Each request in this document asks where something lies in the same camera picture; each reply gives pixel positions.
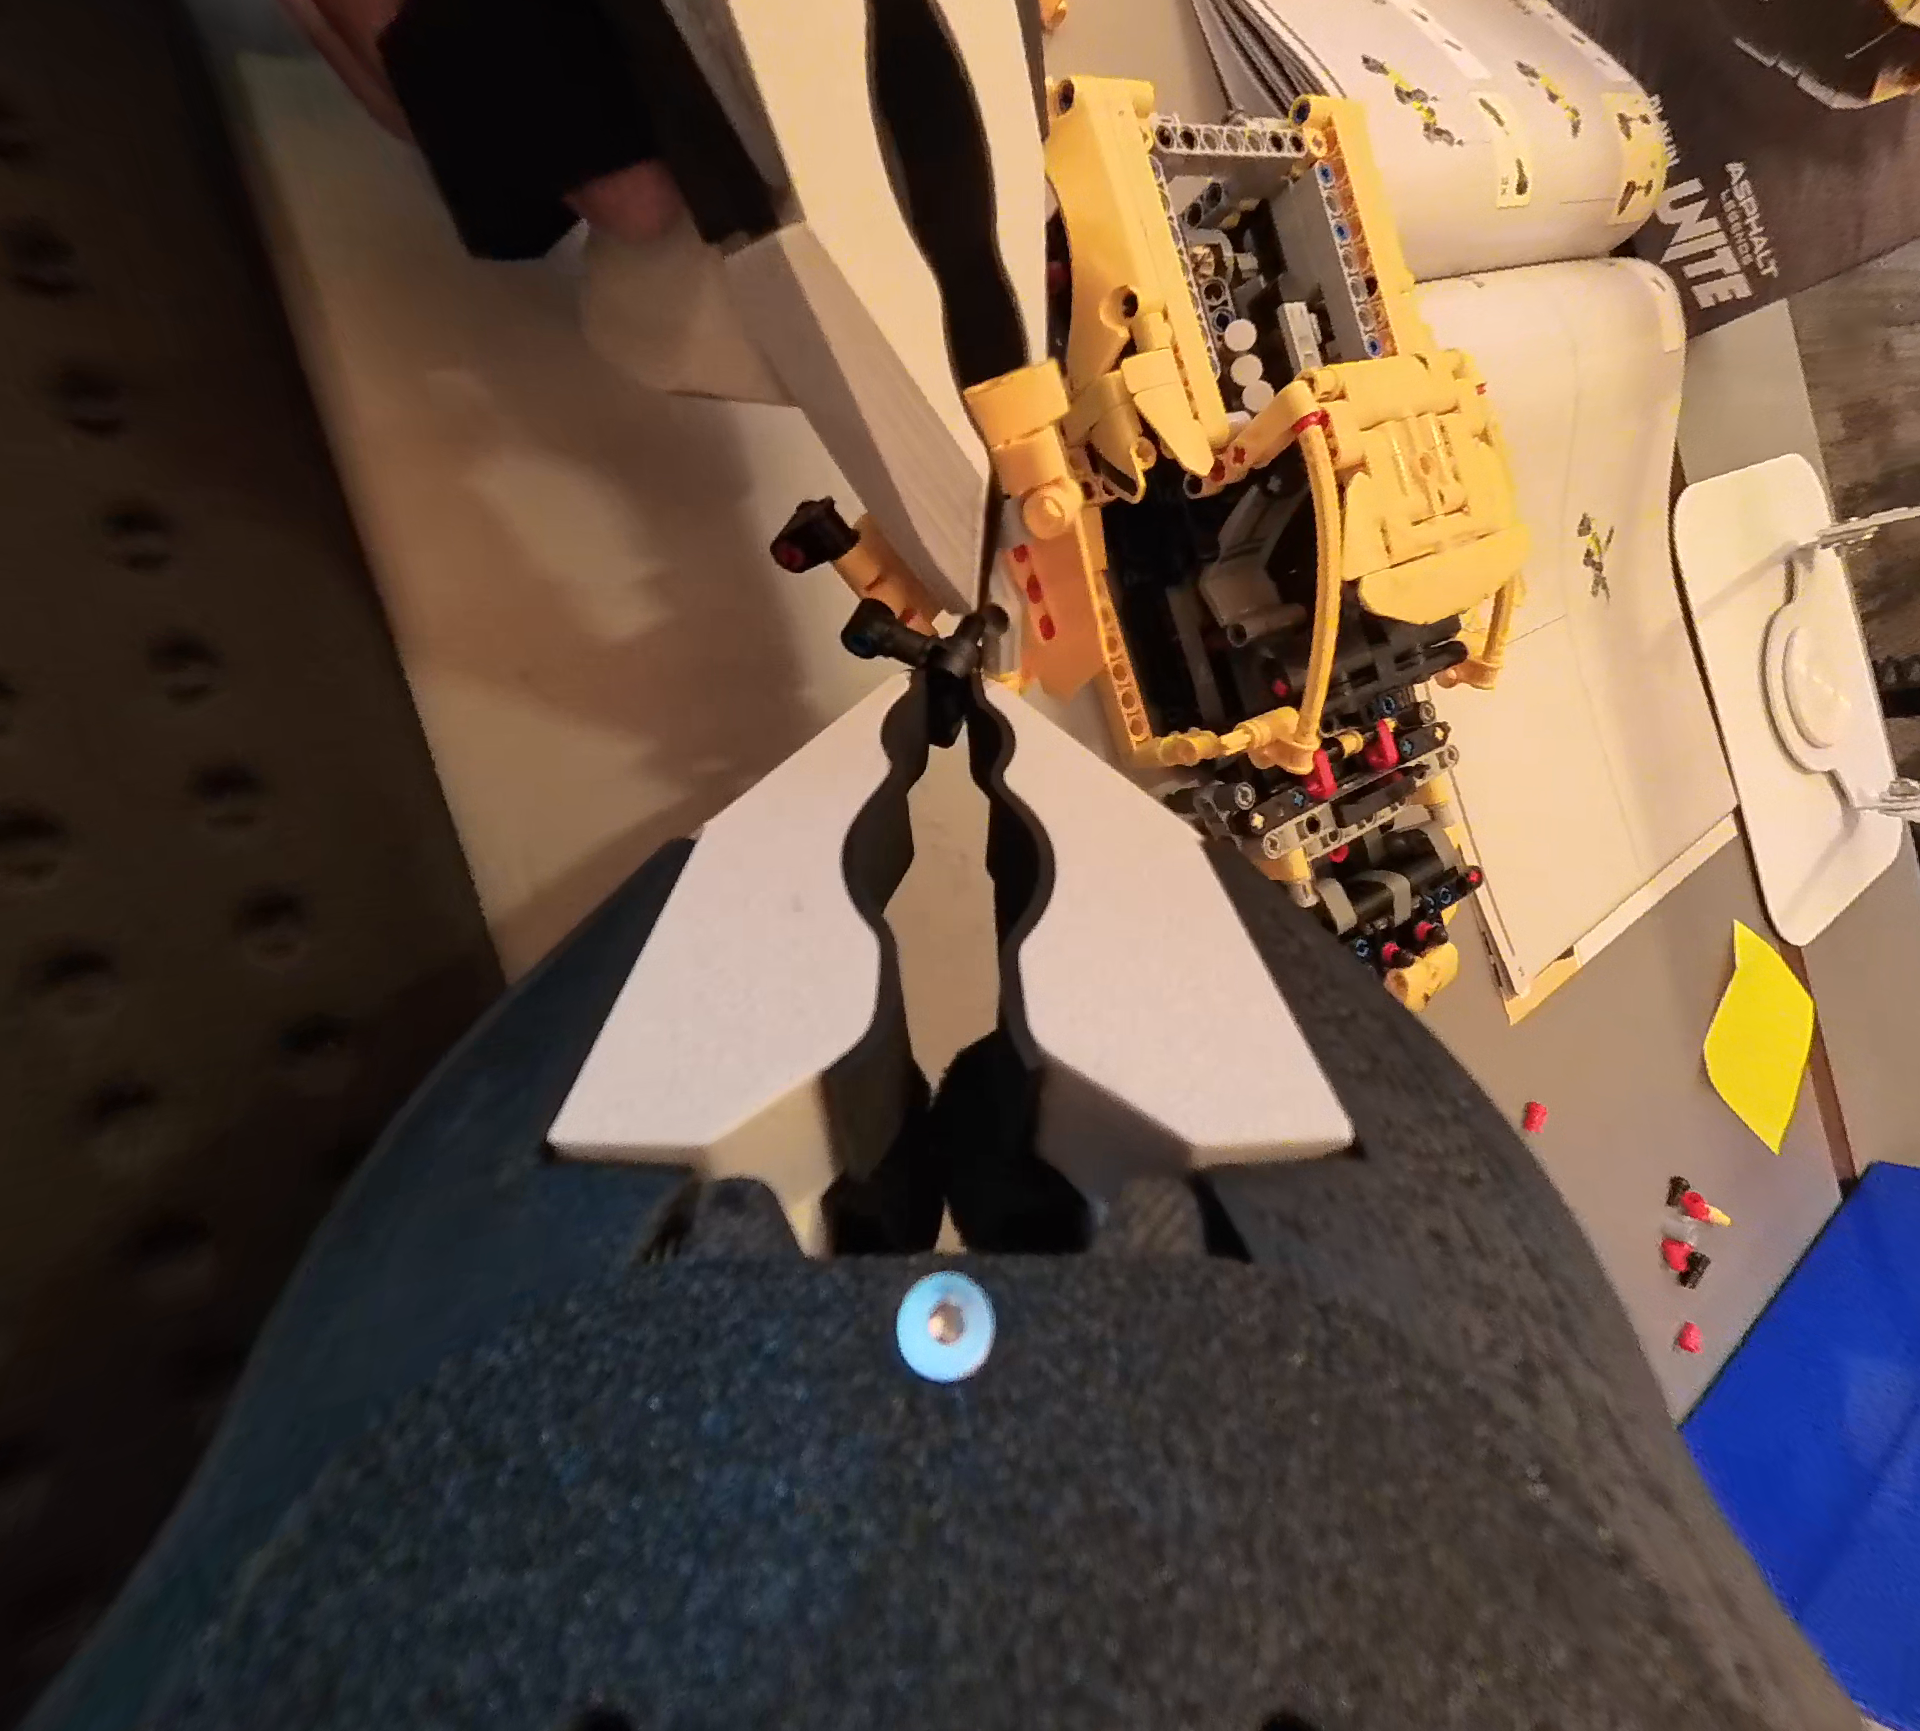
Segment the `black perforated mat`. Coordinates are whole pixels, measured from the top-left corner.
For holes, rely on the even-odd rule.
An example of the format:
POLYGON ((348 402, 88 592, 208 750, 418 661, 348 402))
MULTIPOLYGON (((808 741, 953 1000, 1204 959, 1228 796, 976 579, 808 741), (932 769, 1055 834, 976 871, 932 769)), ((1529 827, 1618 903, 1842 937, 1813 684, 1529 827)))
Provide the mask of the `black perforated mat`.
POLYGON ((5 1723, 502 959, 187 0, 0 0, 5 1723))

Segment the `wooden document stand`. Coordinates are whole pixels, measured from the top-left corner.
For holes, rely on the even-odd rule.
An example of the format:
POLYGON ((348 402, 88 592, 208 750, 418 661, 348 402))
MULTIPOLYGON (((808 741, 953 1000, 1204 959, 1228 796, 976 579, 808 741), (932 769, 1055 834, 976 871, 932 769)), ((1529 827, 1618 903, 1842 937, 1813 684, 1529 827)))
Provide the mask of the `wooden document stand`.
POLYGON ((1807 450, 1715 475, 1672 509, 1672 565, 1765 919, 1813 945, 1905 854, 1845 545, 1911 517, 1842 517, 1807 450))

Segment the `yellow sticky note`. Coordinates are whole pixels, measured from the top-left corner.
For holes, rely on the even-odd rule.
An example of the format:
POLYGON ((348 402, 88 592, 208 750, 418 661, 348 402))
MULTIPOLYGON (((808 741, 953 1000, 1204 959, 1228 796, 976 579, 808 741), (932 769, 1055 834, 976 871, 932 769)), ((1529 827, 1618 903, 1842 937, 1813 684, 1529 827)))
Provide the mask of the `yellow sticky note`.
POLYGON ((1765 1147, 1789 1147, 1813 1058, 1813 994, 1802 969, 1733 919, 1733 978, 1701 1038, 1715 1101, 1765 1147))

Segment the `black connector pin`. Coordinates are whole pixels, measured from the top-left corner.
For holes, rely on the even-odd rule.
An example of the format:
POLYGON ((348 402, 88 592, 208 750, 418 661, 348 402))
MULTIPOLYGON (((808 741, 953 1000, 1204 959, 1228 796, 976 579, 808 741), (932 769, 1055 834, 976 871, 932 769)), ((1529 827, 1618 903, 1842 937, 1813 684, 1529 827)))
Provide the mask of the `black connector pin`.
POLYGON ((953 635, 919 635, 882 600, 859 600, 839 647, 856 661, 905 668, 926 684, 926 741, 953 747, 976 721, 976 695, 988 668, 1001 661, 1004 628, 1012 628, 1004 607, 981 607, 953 635))

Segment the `yellow brick car model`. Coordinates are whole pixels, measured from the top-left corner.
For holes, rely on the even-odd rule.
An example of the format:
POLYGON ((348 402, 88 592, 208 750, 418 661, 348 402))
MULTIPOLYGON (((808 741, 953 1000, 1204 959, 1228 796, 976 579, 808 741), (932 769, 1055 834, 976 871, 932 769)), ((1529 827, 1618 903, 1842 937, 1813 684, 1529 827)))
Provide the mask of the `yellow brick car model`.
POLYGON ((1112 758, 1425 1013, 1484 876, 1435 695, 1498 684, 1529 573, 1484 378, 1425 332, 1345 101, 1178 121, 1076 75, 1047 185, 1112 758))

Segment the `toy car box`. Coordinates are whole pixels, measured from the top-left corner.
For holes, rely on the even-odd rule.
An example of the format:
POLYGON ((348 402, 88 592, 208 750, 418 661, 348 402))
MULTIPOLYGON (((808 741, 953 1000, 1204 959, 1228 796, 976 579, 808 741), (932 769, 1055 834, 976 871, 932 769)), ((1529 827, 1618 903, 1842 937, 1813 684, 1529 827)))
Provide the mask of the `toy car box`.
POLYGON ((1665 192, 1636 231, 1685 332, 1911 238, 1920 0, 1555 0, 1665 121, 1665 192))

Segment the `blue plastic bin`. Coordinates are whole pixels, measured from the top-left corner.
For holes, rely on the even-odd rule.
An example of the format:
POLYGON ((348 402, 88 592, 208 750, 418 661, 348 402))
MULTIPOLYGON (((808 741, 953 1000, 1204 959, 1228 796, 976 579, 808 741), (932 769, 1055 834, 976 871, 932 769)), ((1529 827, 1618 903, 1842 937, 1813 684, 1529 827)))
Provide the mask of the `blue plastic bin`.
POLYGON ((1782 1609, 1920 1723, 1920 1170, 1865 1163, 1678 1427, 1782 1609))

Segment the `open instruction booklet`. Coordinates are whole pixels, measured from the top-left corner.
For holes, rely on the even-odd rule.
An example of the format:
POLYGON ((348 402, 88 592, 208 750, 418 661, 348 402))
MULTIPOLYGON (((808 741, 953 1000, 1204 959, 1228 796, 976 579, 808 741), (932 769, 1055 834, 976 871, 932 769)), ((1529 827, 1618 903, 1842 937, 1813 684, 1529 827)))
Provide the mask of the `open instruction booklet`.
POLYGON ((1636 231, 1655 95, 1555 0, 1191 0, 1243 111, 1362 104, 1419 321, 1507 430, 1529 592, 1493 695, 1442 695, 1484 945, 1531 1003, 1733 841, 1672 587, 1685 316, 1636 231))

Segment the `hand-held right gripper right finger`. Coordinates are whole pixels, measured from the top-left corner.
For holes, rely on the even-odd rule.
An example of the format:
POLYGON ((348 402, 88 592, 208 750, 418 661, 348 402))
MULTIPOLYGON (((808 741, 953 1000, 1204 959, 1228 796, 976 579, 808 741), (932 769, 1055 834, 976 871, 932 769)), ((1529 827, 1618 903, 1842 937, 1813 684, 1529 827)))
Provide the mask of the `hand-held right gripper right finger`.
POLYGON ((1001 1033, 1077 1199, 1351 1147, 1204 841, 1004 684, 976 684, 1001 1033))

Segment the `thin yellow beam piece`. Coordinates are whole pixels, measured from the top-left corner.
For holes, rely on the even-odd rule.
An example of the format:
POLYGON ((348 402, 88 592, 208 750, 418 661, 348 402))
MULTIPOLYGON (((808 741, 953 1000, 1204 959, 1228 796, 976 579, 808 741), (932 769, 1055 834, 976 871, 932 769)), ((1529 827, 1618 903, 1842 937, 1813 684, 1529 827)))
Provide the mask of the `thin yellow beam piece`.
MULTIPOLYGON (((1112 661, 1112 607, 1097 600, 1097 517, 1088 466, 1067 450, 1067 374, 1055 360, 965 388, 988 441, 1001 512, 988 526, 988 607, 1004 607, 1001 661, 1012 695, 1077 696, 1112 661)), ((839 573, 856 600, 882 600, 919 635, 941 635, 932 592, 911 579, 882 517, 847 517, 834 498, 797 498, 773 531, 778 573, 839 573)))

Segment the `pile of small coloured pieces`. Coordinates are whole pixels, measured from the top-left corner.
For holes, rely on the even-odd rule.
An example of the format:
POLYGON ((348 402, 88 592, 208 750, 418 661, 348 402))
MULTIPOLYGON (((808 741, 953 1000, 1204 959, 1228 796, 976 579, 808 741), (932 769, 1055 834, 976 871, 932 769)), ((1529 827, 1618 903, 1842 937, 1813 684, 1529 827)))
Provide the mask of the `pile of small coloured pieces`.
MULTIPOLYGON (((1547 1106, 1529 1101, 1523 1106, 1523 1132, 1542 1138, 1547 1132, 1547 1106)), ((1663 1270, 1672 1289, 1701 1289, 1708 1279, 1708 1245, 1701 1231, 1717 1231, 1733 1222, 1708 1190, 1691 1190, 1678 1170, 1665 1178, 1665 1208, 1663 1208, 1663 1270)), ((1708 1332, 1691 1315, 1672 1327, 1672 1351, 1701 1361, 1708 1351, 1708 1332)))

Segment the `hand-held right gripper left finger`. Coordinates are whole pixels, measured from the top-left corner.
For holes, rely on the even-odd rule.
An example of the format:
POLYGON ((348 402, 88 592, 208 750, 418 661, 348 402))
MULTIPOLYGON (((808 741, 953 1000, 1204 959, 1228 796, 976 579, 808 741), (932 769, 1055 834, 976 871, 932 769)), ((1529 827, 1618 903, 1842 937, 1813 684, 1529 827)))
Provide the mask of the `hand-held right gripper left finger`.
POLYGON ((828 1190, 884 1159, 911 1089, 884 900, 919 769, 926 684, 875 684, 691 834, 551 1159, 763 1178, 828 1238, 828 1190))

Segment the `grey desk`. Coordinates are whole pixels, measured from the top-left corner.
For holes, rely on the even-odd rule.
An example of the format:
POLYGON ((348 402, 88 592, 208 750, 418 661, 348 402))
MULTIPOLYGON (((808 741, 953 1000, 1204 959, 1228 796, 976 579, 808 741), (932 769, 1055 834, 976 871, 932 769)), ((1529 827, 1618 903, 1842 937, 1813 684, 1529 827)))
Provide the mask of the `grey desk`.
POLYGON ((894 1347, 919 1263, 703 1222, 543 1163, 671 841, 859 696, 744 550, 808 423, 598 365, 572 266, 462 266, 267 0, 241 51, 296 332, 493 927, 509 1003, 353 1170, 276 1315, 379 1332, 372 1405, 187 1625, 165 1723, 1863 1723, 1733 1542, 1515 1109, 1665 1073, 1717 848, 1561 1013, 1316 1033, 1362 1159, 1204 1245, 988 1263, 981 1376, 894 1347))

